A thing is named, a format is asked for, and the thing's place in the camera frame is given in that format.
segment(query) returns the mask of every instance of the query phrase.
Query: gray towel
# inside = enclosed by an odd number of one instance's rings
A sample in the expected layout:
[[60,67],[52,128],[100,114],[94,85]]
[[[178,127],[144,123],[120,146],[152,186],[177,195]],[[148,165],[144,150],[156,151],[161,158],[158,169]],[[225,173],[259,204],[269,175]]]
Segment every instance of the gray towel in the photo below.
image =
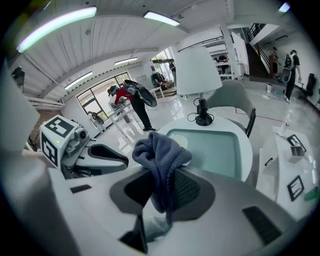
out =
[[147,139],[140,139],[135,144],[132,158],[153,175],[154,192],[152,202],[160,213],[169,210],[171,181],[176,168],[189,162],[190,151],[166,135],[150,132]]

